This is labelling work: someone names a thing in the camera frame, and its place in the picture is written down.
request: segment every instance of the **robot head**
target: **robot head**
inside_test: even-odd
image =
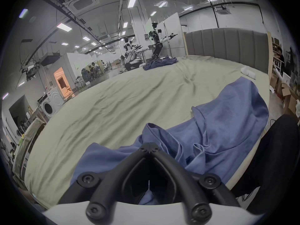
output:
[[[157,27],[157,24],[158,24],[157,22],[153,22],[153,23],[152,23],[153,29],[155,29],[155,28]]]

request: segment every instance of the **doorway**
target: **doorway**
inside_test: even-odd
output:
[[[60,91],[62,92],[63,97],[69,97],[72,94],[72,89],[70,88],[70,85],[62,67],[56,70],[55,73],[53,73],[53,75],[55,77]]]
[[[30,116],[31,107],[25,95],[21,96],[10,108],[9,112],[21,134],[25,133],[28,128],[27,119]]]

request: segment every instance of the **bed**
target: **bed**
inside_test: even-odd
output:
[[[30,153],[25,185],[45,208],[68,189],[76,164],[93,142],[116,149],[131,145],[147,122],[167,129],[191,118],[191,107],[210,102],[244,76],[245,65],[269,103],[267,34],[217,28],[185,35],[187,56],[173,65],[142,68],[106,80],[69,100],[50,119]],[[260,139],[226,184],[248,167]]]

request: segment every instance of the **air conditioning unit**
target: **air conditioning unit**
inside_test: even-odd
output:
[[[101,41],[102,41],[102,40],[107,40],[107,39],[110,39],[110,35],[109,35],[109,34],[106,34],[106,35],[100,37],[100,40],[101,40]]]
[[[227,6],[223,6],[223,5],[215,6],[215,11],[216,11],[216,13],[222,14],[222,15],[231,14],[229,11],[229,8]]]
[[[78,14],[96,4],[99,0],[69,0],[64,5],[73,13]]]

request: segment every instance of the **humanoid robot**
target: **humanoid robot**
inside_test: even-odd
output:
[[[160,54],[160,51],[163,48],[163,42],[166,42],[166,41],[172,39],[173,37],[175,37],[177,35],[177,34],[171,33],[170,36],[165,36],[164,38],[162,38],[161,40],[159,40],[158,33],[161,33],[161,29],[157,29],[156,30],[157,24],[158,23],[153,22],[152,23],[152,27],[153,27],[154,30],[149,32],[149,36],[155,42],[155,50],[154,50],[154,52],[152,54],[152,59],[157,59],[158,58],[158,56]]]
[[[132,45],[132,41],[128,42],[128,38],[125,39],[125,51],[128,54],[128,57],[125,61],[125,68],[127,71],[131,70],[131,67],[138,68],[140,64],[142,63],[142,60],[140,58],[137,58],[137,54],[135,53],[136,50],[140,49],[141,46],[134,46]]]

